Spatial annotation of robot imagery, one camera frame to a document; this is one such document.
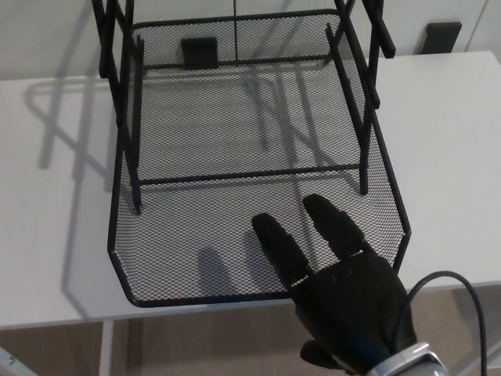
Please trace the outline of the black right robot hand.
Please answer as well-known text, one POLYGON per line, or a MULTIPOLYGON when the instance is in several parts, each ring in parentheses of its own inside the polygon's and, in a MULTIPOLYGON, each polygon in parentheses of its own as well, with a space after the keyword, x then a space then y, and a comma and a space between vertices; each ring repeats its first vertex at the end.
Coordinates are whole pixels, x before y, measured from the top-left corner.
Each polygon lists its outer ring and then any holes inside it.
POLYGON ((317 353, 355 374, 417 343, 407 292, 393 266, 379 256, 351 217, 325 197, 303 205, 338 261, 313 270, 296 240, 270 214, 251 220, 261 249, 314 338, 317 353))

